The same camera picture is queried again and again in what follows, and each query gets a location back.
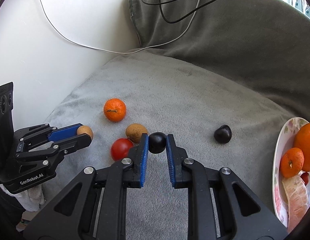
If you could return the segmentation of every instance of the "gray fabric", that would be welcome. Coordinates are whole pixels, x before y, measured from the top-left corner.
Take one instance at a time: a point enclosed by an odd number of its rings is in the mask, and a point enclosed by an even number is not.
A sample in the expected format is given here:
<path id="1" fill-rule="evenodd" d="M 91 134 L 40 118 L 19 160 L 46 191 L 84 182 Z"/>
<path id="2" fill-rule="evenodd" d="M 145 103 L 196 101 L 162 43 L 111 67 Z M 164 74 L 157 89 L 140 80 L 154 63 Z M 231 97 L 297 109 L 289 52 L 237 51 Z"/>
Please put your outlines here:
<path id="1" fill-rule="evenodd" d="M 196 3 L 163 5 L 164 15 L 177 20 Z M 178 37 L 191 18 L 168 24 L 158 6 L 141 0 L 130 0 L 130 11 L 142 47 Z M 227 77 L 310 122 L 310 19 L 282 0 L 217 0 L 197 11 L 183 37 L 160 48 L 152 52 Z"/>
<path id="2" fill-rule="evenodd" d="M 103 105 L 121 98 L 127 116 L 108 121 Z M 47 122 L 81 122 L 94 132 L 90 147 L 68 155 L 44 183 L 50 200 L 83 168 L 110 166 L 111 144 L 131 123 L 150 133 L 173 133 L 178 146 L 204 166 L 230 167 L 271 209 L 271 173 L 278 133 L 293 115 L 273 101 L 220 75 L 177 59 L 140 52 L 118 56 L 77 87 Z M 233 138 L 217 144 L 215 129 L 228 124 Z M 166 154 L 148 157 L 145 186 L 128 190 L 127 239 L 186 239 L 187 191 L 174 190 Z"/>

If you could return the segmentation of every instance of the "metal bolt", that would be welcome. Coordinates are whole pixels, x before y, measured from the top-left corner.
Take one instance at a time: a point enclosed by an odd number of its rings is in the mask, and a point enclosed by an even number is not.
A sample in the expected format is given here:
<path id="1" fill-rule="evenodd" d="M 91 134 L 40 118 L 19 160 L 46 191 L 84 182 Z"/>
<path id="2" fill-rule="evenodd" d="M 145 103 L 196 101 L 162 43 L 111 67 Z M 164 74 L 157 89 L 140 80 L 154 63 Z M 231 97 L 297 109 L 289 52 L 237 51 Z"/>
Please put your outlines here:
<path id="1" fill-rule="evenodd" d="M 131 164 L 131 159 L 130 158 L 122 159 L 122 164 L 125 164 L 125 165 Z"/>
<path id="2" fill-rule="evenodd" d="M 193 164 L 193 163 L 194 163 L 194 160 L 193 160 L 192 158 L 186 158 L 186 159 L 184 160 L 184 163 L 186 163 L 186 164 Z"/>
<path id="3" fill-rule="evenodd" d="M 93 168 L 93 167 L 86 167 L 86 168 L 84 169 L 84 173 L 85 173 L 85 174 L 92 174 L 93 171 L 94 171 L 94 168 Z"/>
<path id="4" fill-rule="evenodd" d="M 223 167 L 223 168 L 222 168 L 222 173 L 228 175 L 228 174 L 231 173 L 231 169 L 230 169 L 230 168 L 227 168 L 227 167 Z"/>

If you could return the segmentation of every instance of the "white cable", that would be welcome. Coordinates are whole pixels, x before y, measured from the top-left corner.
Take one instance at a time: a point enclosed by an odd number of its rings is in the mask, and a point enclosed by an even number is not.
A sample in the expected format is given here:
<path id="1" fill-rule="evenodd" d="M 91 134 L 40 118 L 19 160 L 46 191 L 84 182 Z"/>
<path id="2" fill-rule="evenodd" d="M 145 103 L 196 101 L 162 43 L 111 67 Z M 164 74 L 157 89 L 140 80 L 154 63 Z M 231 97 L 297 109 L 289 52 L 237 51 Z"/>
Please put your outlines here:
<path id="1" fill-rule="evenodd" d="M 149 47 L 146 47 L 146 48 L 142 48 L 142 49 L 139 49 L 139 50 L 133 51 L 133 52 L 116 52 L 116 51 L 110 51 L 110 50 L 107 50 L 107 49 L 99 49 L 99 48 L 95 48 L 95 47 L 83 45 L 83 44 L 77 43 L 77 42 L 75 42 L 75 41 L 72 41 L 72 40 L 66 38 L 66 37 L 65 37 L 63 34 L 61 34 L 60 31 L 57 30 L 56 27 L 51 23 L 50 19 L 48 18 L 47 14 L 46 14 L 46 12 L 45 12 L 45 9 L 44 9 L 44 6 L 43 6 L 43 5 L 42 5 L 42 10 L 43 10 L 43 12 L 44 12 L 44 14 L 45 14 L 47 20 L 49 21 L 49 23 L 51 24 L 51 26 L 56 30 L 56 32 L 58 32 L 64 39 L 70 41 L 71 43 L 74 43 L 74 44 L 76 44 L 76 45 L 79 45 L 79 46 L 82 46 L 82 47 L 85 47 L 85 48 L 89 48 L 89 49 L 96 49 L 96 50 L 102 50 L 102 51 L 105 51 L 105 52 L 111 52 L 111 53 L 117 53 L 117 54 L 125 54 L 125 55 L 127 55 L 127 54 L 133 54 L 133 53 L 136 53 L 136 52 L 140 52 L 140 51 L 142 51 L 142 50 L 144 50 L 144 49 L 149 49 L 149 48 L 155 48 L 155 47 L 163 46 L 163 45 L 166 45 L 166 44 L 169 44 L 169 43 L 171 43 L 171 42 L 173 42 L 173 41 L 178 40 L 181 36 L 183 36 L 183 35 L 186 33 L 186 31 L 187 31 L 188 28 L 190 27 L 190 25 L 191 25 L 191 23 L 192 23 L 192 21 L 193 21 L 195 15 L 196 15 L 196 12 L 197 12 L 197 11 L 194 12 L 193 16 L 191 17 L 190 23 L 188 23 L 188 26 L 186 27 L 185 31 L 184 31 L 181 35 L 179 35 L 177 38 L 175 38 L 175 39 L 173 39 L 173 40 L 171 40 L 171 41 L 165 42 L 165 43 L 163 43 L 163 44 L 158 44 L 158 45 L 153 45 L 153 46 L 149 46 Z"/>

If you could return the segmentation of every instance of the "camera lens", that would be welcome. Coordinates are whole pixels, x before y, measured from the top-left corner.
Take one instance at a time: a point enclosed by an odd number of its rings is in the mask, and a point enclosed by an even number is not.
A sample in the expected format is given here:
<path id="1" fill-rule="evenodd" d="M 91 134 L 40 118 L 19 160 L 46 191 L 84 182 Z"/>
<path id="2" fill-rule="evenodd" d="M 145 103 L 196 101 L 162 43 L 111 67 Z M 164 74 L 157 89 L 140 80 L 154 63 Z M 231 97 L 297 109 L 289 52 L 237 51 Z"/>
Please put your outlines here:
<path id="1" fill-rule="evenodd" d="M 4 113 L 6 110 L 6 96 L 2 97 L 2 100 L 0 102 L 0 107 L 2 109 L 2 113 Z"/>
<path id="2" fill-rule="evenodd" d="M 9 94 L 9 96 L 8 96 L 8 105 L 11 105 L 11 103 L 12 103 L 12 97 L 11 97 L 11 94 Z"/>

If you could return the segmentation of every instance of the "black plum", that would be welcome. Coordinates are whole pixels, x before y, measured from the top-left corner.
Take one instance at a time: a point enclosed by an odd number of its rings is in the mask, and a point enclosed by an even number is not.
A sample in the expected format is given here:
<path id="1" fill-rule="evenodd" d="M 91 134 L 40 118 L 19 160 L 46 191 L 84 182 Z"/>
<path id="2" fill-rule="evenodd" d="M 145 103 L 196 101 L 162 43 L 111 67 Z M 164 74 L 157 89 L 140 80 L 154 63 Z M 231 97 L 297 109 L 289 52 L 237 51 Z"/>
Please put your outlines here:
<path id="1" fill-rule="evenodd" d="M 166 135 L 162 132 L 155 132 L 149 136 L 148 150 L 153 154 L 161 153 L 166 148 Z"/>
<path id="2" fill-rule="evenodd" d="M 218 128 L 214 133 L 214 138 L 219 143 L 228 143 L 232 138 L 232 131 L 226 124 Z"/>

